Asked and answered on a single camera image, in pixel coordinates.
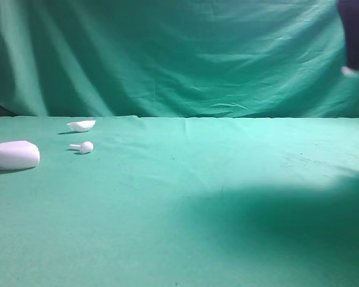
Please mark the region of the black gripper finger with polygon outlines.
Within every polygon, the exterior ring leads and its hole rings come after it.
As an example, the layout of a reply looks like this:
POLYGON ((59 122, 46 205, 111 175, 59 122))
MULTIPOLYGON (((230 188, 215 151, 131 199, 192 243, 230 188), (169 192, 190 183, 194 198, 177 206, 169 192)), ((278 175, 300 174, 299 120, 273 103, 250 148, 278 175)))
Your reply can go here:
POLYGON ((337 1, 345 34, 346 67, 359 71, 359 1, 337 1))

